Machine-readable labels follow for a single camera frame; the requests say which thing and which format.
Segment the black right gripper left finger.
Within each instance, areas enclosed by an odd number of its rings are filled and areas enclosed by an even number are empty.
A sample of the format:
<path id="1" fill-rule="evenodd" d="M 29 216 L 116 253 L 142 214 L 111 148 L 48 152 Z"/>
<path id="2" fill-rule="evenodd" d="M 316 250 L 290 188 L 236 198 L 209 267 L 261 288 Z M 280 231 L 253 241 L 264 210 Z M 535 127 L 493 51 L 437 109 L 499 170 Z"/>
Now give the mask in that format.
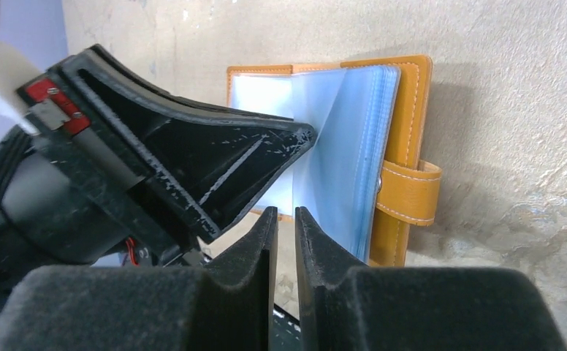
<path id="1" fill-rule="evenodd" d="M 278 211 L 204 266 L 46 266 L 0 314 L 0 350 L 267 350 Z"/>

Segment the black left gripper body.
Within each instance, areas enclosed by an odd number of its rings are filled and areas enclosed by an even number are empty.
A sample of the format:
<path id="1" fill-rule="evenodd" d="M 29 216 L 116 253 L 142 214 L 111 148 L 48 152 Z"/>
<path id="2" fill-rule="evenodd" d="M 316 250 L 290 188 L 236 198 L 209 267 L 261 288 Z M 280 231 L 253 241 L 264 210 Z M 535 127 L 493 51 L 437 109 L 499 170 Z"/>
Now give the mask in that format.
<path id="1" fill-rule="evenodd" d="M 0 142 L 0 312 L 36 268 L 89 265 L 128 237 L 165 255 L 206 236 L 205 210 L 137 134 L 182 127 L 181 112 L 118 101 L 77 111 L 79 132 L 64 113 L 58 129 L 29 134 L 15 125 Z"/>

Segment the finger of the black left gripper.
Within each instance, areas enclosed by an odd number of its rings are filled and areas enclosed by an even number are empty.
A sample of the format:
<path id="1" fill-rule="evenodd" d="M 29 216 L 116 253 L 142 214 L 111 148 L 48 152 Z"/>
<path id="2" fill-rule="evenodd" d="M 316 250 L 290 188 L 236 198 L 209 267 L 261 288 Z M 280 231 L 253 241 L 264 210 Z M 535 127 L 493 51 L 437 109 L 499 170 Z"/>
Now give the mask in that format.
<path id="1" fill-rule="evenodd" d="M 150 244 L 211 243 L 237 224 L 316 141 L 309 124 L 176 97 L 135 74 L 101 45 L 51 66 L 17 90 L 33 107 L 53 103 L 73 151 L 53 148 L 76 173 L 104 174 Z"/>

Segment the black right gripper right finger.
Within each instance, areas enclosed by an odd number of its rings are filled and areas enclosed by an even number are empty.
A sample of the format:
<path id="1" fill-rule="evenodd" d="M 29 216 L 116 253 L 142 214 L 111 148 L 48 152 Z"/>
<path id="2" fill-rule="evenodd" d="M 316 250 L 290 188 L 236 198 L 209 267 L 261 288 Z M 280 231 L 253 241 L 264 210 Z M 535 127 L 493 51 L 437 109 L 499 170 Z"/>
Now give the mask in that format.
<path id="1" fill-rule="evenodd" d="M 565 350 L 541 293 L 516 270 L 370 267 L 295 211 L 304 350 Z"/>

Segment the orange leather card holder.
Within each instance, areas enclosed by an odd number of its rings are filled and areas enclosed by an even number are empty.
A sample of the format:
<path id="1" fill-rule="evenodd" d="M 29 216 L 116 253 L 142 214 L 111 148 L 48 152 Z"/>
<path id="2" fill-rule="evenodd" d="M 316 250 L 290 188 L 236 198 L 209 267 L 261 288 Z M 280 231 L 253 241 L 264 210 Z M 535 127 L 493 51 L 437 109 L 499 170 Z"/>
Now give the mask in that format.
<path id="1" fill-rule="evenodd" d="M 368 264 L 402 267 L 406 261 L 410 227 L 434 223 L 440 192 L 441 168 L 420 158 L 433 71 L 429 56 L 416 54 L 323 64 L 230 66 L 227 69 L 227 94 L 232 93 L 233 76 L 240 73 L 287 76 L 375 65 L 397 67 L 401 76 L 381 166 L 381 177 L 386 185 L 379 191 L 376 201 Z"/>

